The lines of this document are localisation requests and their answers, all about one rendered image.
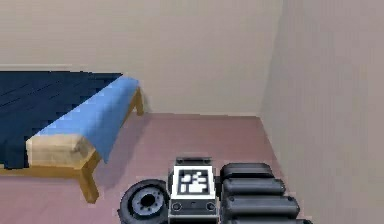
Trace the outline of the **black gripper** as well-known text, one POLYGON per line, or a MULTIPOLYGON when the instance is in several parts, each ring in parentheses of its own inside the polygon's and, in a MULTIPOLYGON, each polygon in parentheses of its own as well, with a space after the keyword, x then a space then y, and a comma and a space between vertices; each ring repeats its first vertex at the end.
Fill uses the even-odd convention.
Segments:
POLYGON ((124 193, 117 212, 121 224, 167 224, 168 204, 166 182, 145 179, 124 193))

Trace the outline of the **wooden bed with blue cover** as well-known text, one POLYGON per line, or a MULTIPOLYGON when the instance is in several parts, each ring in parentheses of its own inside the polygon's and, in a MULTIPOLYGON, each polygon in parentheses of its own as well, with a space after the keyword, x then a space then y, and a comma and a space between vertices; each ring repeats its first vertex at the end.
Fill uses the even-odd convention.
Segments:
POLYGON ((75 179, 94 203, 93 172, 132 111, 141 88, 121 73, 0 70, 0 176, 75 179))

